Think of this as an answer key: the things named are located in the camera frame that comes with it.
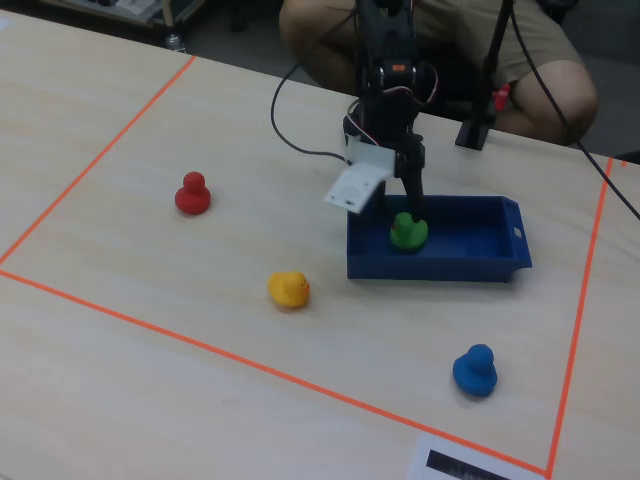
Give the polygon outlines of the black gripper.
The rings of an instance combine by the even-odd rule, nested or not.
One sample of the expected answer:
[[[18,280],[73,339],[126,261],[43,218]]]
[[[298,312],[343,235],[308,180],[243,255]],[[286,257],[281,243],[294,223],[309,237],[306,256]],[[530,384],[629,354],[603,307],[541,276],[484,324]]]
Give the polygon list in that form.
[[[412,220],[422,220],[425,165],[423,137],[414,132],[414,122],[423,104],[406,86],[366,91],[343,118],[346,142],[358,139],[363,143],[393,150],[396,155],[394,176],[400,178],[409,201]],[[370,200],[371,215],[384,211],[386,182],[382,181]]]

